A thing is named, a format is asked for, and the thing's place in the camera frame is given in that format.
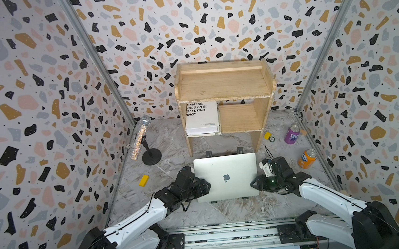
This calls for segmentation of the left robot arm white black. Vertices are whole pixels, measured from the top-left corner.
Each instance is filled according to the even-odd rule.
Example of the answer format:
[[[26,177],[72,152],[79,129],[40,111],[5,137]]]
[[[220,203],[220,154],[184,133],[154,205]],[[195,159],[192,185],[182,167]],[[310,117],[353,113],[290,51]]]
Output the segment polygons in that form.
[[[114,226],[88,231],[78,249],[167,249],[169,234],[158,223],[179,208],[187,211],[193,200],[210,190],[209,182],[185,166],[175,181],[153,193],[140,210]]]

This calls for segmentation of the silver laptop computer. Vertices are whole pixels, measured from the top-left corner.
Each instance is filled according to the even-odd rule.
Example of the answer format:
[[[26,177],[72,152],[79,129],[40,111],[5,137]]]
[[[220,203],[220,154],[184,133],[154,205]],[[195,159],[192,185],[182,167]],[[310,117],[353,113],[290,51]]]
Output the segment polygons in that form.
[[[198,178],[211,184],[209,193],[197,199],[199,203],[260,194],[259,190],[251,187],[257,176],[255,153],[200,158],[194,160],[193,167]]]

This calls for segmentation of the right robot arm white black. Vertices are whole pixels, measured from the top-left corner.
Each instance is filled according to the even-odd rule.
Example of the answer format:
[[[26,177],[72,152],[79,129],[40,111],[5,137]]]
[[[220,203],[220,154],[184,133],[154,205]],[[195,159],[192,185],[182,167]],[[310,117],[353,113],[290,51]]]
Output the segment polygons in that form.
[[[251,187],[262,192],[295,194],[337,216],[324,217],[308,210],[295,220],[298,238],[324,237],[353,249],[399,249],[399,226],[379,201],[362,201],[325,186],[311,175],[295,173],[283,157],[263,159]]]

